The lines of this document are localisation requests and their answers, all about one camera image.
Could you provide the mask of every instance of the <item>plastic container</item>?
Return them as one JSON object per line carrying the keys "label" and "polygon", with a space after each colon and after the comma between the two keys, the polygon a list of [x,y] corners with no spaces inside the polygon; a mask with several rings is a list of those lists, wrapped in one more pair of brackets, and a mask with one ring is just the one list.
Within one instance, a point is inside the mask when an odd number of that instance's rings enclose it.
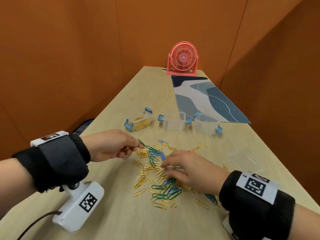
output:
{"label": "plastic container", "polygon": [[143,111],[128,115],[124,126],[131,131],[139,131],[150,126],[153,122],[152,110],[146,107]]}
{"label": "plastic container", "polygon": [[167,130],[182,131],[186,127],[186,113],[165,113],[163,118],[163,127]]}
{"label": "plastic container", "polygon": [[229,161],[241,172],[263,173],[265,169],[255,162],[251,156],[244,151],[232,153],[227,156]]}
{"label": "plastic container", "polygon": [[199,113],[194,118],[193,129],[208,136],[213,136],[214,134],[216,134],[216,130],[218,130],[219,124],[220,121],[217,121],[214,117],[206,113]]}

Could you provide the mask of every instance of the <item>left hand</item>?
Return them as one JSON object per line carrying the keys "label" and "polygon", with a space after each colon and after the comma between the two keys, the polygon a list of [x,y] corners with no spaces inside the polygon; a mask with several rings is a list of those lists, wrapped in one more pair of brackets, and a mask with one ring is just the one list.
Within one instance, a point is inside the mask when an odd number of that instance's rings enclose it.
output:
{"label": "left hand", "polygon": [[92,162],[102,162],[110,158],[125,159],[138,148],[144,148],[136,138],[121,129],[106,130],[81,138],[90,152]]}

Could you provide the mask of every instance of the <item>electric fan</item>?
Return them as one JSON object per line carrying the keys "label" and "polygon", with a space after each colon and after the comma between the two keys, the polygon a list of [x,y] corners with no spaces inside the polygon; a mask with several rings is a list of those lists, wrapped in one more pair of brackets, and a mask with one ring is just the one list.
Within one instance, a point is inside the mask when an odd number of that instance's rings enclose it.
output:
{"label": "electric fan", "polygon": [[183,41],[176,44],[168,57],[167,74],[196,76],[198,53],[193,44]]}

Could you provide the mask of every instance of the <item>right hand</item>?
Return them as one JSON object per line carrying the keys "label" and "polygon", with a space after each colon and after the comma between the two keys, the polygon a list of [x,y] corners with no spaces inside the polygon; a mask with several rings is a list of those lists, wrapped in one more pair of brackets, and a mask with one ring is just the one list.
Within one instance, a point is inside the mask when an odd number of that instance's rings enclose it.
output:
{"label": "right hand", "polygon": [[168,177],[174,177],[202,193],[216,196],[219,195],[223,183],[230,174],[194,151],[174,151],[167,156],[161,167],[169,165],[183,167],[184,172],[170,169],[165,173]]}

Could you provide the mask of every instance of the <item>light wood tabletop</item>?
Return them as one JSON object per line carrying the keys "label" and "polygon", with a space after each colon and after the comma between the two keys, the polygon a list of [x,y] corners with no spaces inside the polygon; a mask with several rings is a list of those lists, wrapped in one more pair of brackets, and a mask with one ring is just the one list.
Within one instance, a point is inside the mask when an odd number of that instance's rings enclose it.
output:
{"label": "light wood tabletop", "polygon": [[[145,107],[153,110],[155,119],[166,111],[178,111],[171,77],[161,69],[143,67],[82,135],[115,128],[125,130],[126,116]],[[206,75],[198,70],[197,76]],[[320,213],[316,202],[248,124],[221,123],[221,126],[221,136],[209,137],[194,131],[192,126],[187,126],[183,131],[167,130],[155,120],[149,127],[130,133],[150,146],[161,146],[159,139],[184,150],[192,150],[203,143],[208,148],[201,147],[196,152],[221,167],[225,164],[229,171],[237,169],[229,161],[229,155],[247,150],[250,157],[263,166],[262,176],[277,181],[280,189],[295,197],[297,203]],[[168,155],[170,150],[163,148]],[[142,172],[132,162],[133,159],[139,159],[136,153],[126,160],[117,158],[89,163],[90,172],[84,181],[97,181],[104,188],[105,195],[78,232],[64,231],[52,223],[52,216],[48,216],[35,224],[22,239],[230,239],[222,226],[226,210],[218,208],[202,193],[192,193],[191,190],[183,192],[175,198],[177,207],[168,207],[166,210],[152,206],[149,191],[133,197],[136,192],[133,186],[139,179],[137,174]],[[148,162],[148,158],[139,160],[142,164]],[[159,170],[151,171],[150,175],[156,180],[155,175]],[[138,190],[150,186],[151,183],[147,181]],[[67,199],[67,194],[60,193],[57,188],[48,193],[33,194],[0,221],[0,239],[17,239],[34,220],[47,212],[58,210]],[[196,204],[195,199],[208,205],[209,210]]]}

